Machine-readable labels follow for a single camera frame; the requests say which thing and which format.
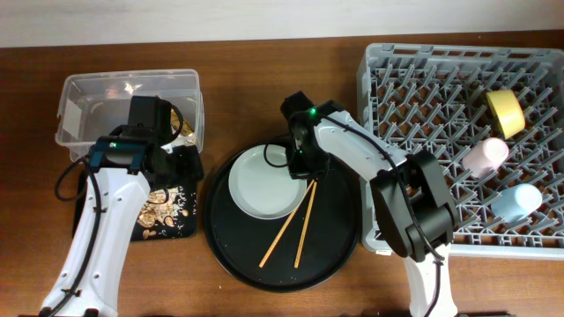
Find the food scraps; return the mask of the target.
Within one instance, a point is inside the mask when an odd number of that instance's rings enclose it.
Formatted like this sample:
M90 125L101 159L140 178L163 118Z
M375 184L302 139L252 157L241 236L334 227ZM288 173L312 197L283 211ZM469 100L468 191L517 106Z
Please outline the food scraps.
M193 233L191 203L183 187L151 192L137 216L131 239L188 238Z

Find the grey round plate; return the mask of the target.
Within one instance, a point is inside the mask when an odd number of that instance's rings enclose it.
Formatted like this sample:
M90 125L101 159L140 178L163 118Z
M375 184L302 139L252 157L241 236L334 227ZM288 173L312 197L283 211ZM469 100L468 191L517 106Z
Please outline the grey round plate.
M306 194L308 182L290 177L286 148L280 145L252 147L233 163L228 188L235 204L247 215L274 220L289 215Z

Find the pink plastic cup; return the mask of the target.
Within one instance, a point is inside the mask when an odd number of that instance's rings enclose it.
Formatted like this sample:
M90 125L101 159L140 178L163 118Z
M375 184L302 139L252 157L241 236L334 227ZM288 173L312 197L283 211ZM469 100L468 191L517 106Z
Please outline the pink plastic cup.
M481 178L497 170L507 159L509 148L500 138L490 137L471 148L464 156L462 166L471 176Z

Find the yellow bowl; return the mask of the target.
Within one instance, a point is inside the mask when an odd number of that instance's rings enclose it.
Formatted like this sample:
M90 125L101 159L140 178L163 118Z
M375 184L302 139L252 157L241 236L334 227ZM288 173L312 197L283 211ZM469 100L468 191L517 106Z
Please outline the yellow bowl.
M525 119L521 105L510 90L486 93L486 100L497 119L504 139L509 139L525 128Z

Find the blue plastic cup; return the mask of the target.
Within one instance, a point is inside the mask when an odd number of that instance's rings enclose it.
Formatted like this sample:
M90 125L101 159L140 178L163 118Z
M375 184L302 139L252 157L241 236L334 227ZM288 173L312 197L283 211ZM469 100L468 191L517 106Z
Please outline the blue plastic cup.
M492 213L506 223L513 223L529 216L543 202L542 193L531 184L519 184L503 189L501 197L491 204Z

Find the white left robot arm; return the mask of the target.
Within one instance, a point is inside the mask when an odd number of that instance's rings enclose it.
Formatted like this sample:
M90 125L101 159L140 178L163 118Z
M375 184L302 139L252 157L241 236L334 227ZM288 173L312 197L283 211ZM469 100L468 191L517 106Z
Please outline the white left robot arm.
M138 214L152 191L199 181L195 145L103 136L85 159L85 203L42 316L116 316L122 268Z

